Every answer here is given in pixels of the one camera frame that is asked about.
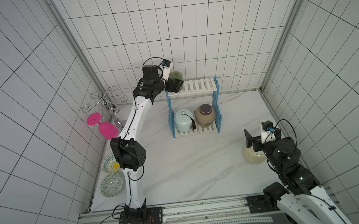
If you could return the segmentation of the green tea canister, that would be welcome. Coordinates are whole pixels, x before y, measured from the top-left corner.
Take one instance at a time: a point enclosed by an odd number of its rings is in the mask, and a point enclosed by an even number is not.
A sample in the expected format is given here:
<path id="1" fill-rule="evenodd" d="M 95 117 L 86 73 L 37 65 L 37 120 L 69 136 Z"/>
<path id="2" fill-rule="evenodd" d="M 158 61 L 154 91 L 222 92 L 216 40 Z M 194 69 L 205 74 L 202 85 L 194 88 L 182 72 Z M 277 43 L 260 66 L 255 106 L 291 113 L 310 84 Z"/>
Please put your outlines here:
<path id="1" fill-rule="evenodd" d="M 179 71 L 172 71 L 169 74 L 169 81 L 173 84 L 183 83 L 183 74 Z"/>

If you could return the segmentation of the cream tea canister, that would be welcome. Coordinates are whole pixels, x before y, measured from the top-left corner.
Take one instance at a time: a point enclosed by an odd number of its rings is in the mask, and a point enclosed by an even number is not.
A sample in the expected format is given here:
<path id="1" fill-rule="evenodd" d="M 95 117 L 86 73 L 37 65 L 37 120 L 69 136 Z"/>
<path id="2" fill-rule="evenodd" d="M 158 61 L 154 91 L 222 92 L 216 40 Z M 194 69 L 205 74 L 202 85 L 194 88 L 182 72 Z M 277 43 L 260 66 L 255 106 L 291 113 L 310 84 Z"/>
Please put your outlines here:
<path id="1" fill-rule="evenodd" d="M 247 148 L 246 146 L 243 146 L 242 155 L 243 158 L 251 164 L 261 164 L 267 160 L 263 151 L 255 152 L 253 147 Z"/>

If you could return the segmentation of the blue white wooden shelf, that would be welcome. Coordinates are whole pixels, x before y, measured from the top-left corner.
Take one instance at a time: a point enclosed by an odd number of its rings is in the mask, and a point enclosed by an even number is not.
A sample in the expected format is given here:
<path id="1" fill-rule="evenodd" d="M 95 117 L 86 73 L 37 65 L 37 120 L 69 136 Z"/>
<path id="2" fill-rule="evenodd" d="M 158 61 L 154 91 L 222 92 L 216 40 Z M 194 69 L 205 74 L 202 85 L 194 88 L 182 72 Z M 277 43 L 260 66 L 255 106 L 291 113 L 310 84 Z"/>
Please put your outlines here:
<path id="1" fill-rule="evenodd" d="M 183 89 L 178 93 L 166 92 L 168 104 L 168 123 L 172 137 L 188 137 L 197 135 L 217 134 L 221 131 L 222 114 L 219 107 L 220 85 L 217 77 L 205 79 L 193 79 L 185 81 Z M 201 127 L 195 121 L 196 129 L 189 132 L 181 132 L 176 128 L 175 114 L 181 109 L 187 109 L 195 114 L 196 109 L 202 104 L 209 104 L 215 113 L 215 120 L 208 127 Z"/>

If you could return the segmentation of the brown tea canister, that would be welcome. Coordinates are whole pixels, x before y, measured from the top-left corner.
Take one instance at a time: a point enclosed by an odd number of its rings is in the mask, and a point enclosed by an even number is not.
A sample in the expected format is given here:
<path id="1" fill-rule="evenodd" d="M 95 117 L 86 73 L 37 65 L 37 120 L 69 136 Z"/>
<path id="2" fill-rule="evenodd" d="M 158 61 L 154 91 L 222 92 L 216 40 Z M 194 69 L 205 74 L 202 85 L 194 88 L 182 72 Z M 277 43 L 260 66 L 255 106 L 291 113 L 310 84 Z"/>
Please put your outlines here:
<path id="1" fill-rule="evenodd" d="M 195 118 L 201 127 L 209 127 L 216 118 L 216 112 L 209 104 L 202 104 L 195 110 Z"/>

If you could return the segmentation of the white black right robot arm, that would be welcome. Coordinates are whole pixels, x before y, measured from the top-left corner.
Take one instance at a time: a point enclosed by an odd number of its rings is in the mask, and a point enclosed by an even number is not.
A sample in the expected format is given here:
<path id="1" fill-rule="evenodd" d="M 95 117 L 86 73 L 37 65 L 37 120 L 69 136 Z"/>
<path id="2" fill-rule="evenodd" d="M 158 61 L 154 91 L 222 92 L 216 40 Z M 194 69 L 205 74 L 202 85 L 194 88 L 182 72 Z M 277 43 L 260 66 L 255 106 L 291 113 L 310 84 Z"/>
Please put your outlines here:
<path id="1" fill-rule="evenodd" d="M 271 121 L 261 123 L 259 136 L 244 131 L 246 147 L 262 152 L 279 182 L 266 187 L 261 201 L 269 210 L 281 210 L 292 224 L 351 224 L 320 181 L 300 164 L 296 137 L 282 137 Z"/>

